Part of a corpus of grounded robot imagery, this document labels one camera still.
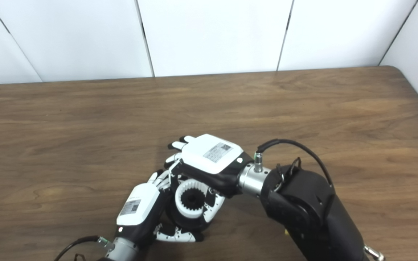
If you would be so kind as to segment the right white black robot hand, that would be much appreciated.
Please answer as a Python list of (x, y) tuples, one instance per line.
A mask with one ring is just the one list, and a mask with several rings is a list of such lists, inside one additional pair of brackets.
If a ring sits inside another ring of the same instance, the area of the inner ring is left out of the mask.
[(176, 217), (202, 224), (213, 220), (225, 199), (242, 194), (239, 179), (254, 163), (239, 145), (210, 134), (183, 136), (168, 148), (176, 150), (164, 162)]

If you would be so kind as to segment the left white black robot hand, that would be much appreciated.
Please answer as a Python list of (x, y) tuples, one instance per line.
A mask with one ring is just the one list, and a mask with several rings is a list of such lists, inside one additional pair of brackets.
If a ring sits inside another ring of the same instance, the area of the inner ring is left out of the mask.
[(158, 170), (148, 181), (136, 185), (116, 218), (115, 237), (123, 238), (139, 249), (155, 241), (192, 243), (204, 241), (204, 235), (161, 222), (161, 215), (173, 199), (169, 171)]

